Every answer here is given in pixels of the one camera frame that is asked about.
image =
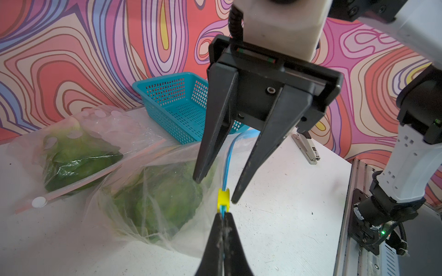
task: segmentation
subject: blue plastic basket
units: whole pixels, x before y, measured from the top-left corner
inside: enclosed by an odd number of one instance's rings
[[[206,121],[208,83],[193,73],[177,73],[132,84],[149,116],[181,144],[201,141]],[[248,127],[233,123],[230,134]]]

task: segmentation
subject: pink swirl pattern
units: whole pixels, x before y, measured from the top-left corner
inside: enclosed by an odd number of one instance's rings
[[[229,35],[233,0],[22,0],[0,9],[0,139],[83,109],[141,104],[135,81],[176,72],[206,78],[208,46]],[[313,62],[344,74],[311,130],[347,160],[383,169],[397,136],[400,91],[430,62],[360,22],[328,19]],[[442,204],[442,172],[425,198]]]

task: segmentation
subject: plastic bag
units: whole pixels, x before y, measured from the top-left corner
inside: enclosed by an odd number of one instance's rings
[[[46,192],[53,192],[96,174],[159,140],[161,137],[142,128],[124,110],[98,106],[17,137],[9,144],[7,153],[16,157],[24,169],[43,184]],[[75,192],[102,179],[85,181],[77,185],[79,188]],[[41,196],[44,190],[36,187],[30,199]]]
[[[193,181],[200,143],[162,148],[124,162],[96,188],[84,223],[100,236],[116,234],[201,257],[217,213],[229,135],[207,176]],[[234,153],[250,151],[257,134],[235,143]]]

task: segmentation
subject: lettuce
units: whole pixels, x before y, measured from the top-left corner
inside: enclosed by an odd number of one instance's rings
[[[91,136],[78,121],[71,120],[69,129],[52,131],[43,140],[46,162],[45,188],[52,192],[70,185],[115,164],[123,158],[120,148],[105,140]],[[80,191],[100,183],[104,177],[76,189]]]
[[[116,209],[132,232],[153,243],[159,233],[173,237],[194,217],[216,166],[200,184],[192,179],[194,168],[195,161],[146,166],[113,195]]]

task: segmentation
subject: white table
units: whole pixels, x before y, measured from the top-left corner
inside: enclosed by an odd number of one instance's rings
[[[152,125],[145,109],[131,114]],[[351,165],[315,145],[321,160],[310,165],[287,138],[258,170],[240,202],[231,205],[247,261],[257,276],[333,274]],[[0,146],[0,275],[159,276],[196,271],[197,258],[85,234],[81,220],[90,190],[12,215],[14,203],[35,183],[5,155],[6,147]],[[231,161],[231,193],[246,159],[243,153]]]

